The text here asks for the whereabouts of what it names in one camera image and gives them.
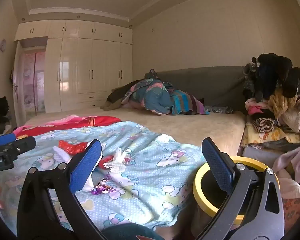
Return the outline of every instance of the light blue blanket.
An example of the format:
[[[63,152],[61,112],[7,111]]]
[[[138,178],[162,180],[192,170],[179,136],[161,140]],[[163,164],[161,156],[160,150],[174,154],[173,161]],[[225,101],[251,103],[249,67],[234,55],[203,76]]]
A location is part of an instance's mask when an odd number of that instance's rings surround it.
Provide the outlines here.
[[[95,138],[101,141],[104,156],[114,154],[120,147],[131,157],[125,172],[113,174],[107,183],[116,188],[115,192],[102,195],[76,193],[95,225],[104,229],[132,222],[154,228],[175,223],[178,213],[187,204],[195,173],[205,163],[201,149],[180,144],[171,136],[151,132],[137,123],[119,122],[36,136],[36,148],[19,155],[13,169],[0,172],[0,199],[5,203],[3,216],[14,233],[20,192],[29,168],[36,166],[39,170],[48,170],[62,162],[53,150],[60,139],[76,144]],[[92,173],[94,185],[105,174],[97,168]],[[70,228],[55,192],[51,191],[51,197],[61,223]]]

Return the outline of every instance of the open door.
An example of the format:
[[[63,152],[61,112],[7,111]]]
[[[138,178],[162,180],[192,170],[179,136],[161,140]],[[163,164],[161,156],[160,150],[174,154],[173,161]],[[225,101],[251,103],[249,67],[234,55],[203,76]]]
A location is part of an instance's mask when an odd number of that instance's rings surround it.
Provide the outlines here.
[[[13,67],[13,103],[18,127],[26,123],[26,113],[23,99],[23,71],[20,69],[22,68],[20,57],[22,53],[23,49],[20,41],[18,41]]]

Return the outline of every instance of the gray headboard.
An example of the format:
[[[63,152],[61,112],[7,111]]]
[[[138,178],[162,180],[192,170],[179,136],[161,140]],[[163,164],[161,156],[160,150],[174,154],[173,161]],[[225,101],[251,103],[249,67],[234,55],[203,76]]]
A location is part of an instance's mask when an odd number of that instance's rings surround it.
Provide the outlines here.
[[[187,68],[158,72],[158,77],[175,89],[188,92],[197,99],[204,98],[207,106],[231,106],[245,113],[242,69],[243,66]]]

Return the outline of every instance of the wardrobe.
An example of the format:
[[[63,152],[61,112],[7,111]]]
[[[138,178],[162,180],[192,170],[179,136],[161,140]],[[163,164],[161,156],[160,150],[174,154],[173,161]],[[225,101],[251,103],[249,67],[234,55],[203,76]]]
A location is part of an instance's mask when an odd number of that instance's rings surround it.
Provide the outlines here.
[[[47,37],[46,113],[101,106],[112,89],[132,82],[132,30],[115,25],[49,20],[22,23],[15,40]]]

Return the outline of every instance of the silver bolt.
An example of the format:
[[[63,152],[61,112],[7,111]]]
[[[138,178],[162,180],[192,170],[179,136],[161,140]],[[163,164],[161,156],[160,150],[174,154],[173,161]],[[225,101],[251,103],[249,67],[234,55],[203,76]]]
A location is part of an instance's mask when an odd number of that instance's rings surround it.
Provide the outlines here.
[[[67,167],[67,164],[66,164],[66,163],[60,163],[60,164],[58,165],[58,169],[59,169],[59,170],[64,170],[66,167]]]
[[[29,169],[29,173],[31,173],[31,174],[35,173],[35,171],[36,171],[35,167],[32,167],[32,168]]]
[[[242,163],[238,163],[238,164],[237,164],[237,168],[238,168],[238,170],[240,170],[240,171],[243,171],[243,170],[245,169],[245,167],[244,167],[244,165],[243,165]]]
[[[267,172],[272,175],[273,174],[273,170],[271,170],[270,168],[267,169]]]

